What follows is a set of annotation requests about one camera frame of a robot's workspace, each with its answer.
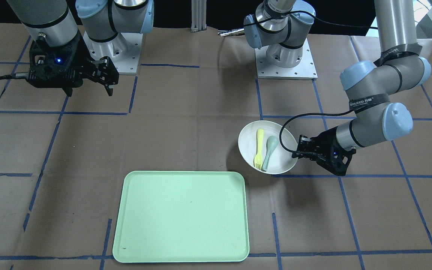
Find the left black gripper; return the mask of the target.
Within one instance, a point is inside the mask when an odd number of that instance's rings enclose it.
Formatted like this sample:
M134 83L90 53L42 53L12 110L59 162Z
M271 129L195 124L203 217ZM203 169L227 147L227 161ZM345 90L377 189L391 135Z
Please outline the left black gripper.
M356 149L353 147L349 150L344 149L337 140L336 130L337 128L334 127L311 138L300 135L298 145L306 146L308 151L293 151L292 158L316 161L319 166L335 176L345 176Z

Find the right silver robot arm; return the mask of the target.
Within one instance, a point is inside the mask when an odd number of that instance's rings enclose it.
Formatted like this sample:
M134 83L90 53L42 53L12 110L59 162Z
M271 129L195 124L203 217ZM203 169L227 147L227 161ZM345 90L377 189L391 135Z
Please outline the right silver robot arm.
M30 67L26 82L60 88L68 97L84 80L101 84L109 96L121 74L136 72L137 46L131 38L150 33L152 0L77 0L82 34L65 0L9 0L28 30Z

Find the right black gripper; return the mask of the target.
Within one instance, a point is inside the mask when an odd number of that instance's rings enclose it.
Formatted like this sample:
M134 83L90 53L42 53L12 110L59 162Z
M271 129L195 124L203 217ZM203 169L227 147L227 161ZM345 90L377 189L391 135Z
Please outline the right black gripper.
M81 87L87 68L87 78L101 84L108 96L113 96L119 83L119 72L109 56L92 60L81 32L78 30L67 44L50 47L47 35L39 33L30 46L30 67L26 82L36 88L60 88L72 97L74 88Z

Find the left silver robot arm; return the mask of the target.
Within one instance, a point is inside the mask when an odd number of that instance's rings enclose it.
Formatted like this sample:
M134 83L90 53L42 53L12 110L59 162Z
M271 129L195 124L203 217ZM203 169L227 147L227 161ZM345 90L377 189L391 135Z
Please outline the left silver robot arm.
M420 56L413 4L410 0L376 0L381 54L375 61L362 60L340 74L349 100L348 113L355 119L320 133L300 135L296 149L283 145L292 158L308 158L334 174L345 176L358 149L393 141L413 130L413 117L390 95L426 82L431 65ZM252 48L291 53L300 51L311 28L314 9L296 0L265 0L244 19L243 30Z

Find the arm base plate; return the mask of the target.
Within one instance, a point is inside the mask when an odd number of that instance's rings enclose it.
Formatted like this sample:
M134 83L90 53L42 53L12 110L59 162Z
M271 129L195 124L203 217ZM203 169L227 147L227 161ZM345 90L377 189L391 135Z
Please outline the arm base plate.
M318 78L307 39L302 47L297 49L275 44L256 48L254 52L259 79L315 80Z
M98 43L85 32L83 39L94 60L109 56L120 75L137 75L144 34L119 33L111 41Z

